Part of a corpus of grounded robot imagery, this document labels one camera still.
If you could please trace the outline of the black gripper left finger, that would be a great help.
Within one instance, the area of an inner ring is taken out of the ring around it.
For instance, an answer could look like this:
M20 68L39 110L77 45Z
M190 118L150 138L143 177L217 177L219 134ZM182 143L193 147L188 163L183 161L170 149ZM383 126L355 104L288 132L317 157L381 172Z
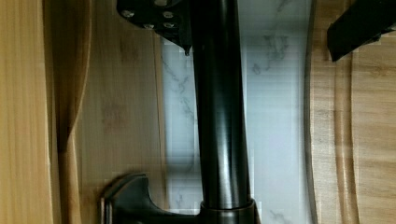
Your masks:
M186 56L192 47L190 0L117 0L118 13L128 22L181 47Z

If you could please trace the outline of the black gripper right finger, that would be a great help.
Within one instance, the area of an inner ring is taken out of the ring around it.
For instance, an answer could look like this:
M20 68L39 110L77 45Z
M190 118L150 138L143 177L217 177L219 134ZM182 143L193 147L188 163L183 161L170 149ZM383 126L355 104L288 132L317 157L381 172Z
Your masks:
M354 49L394 32L396 0L356 0L327 31L327 47L336 62Z

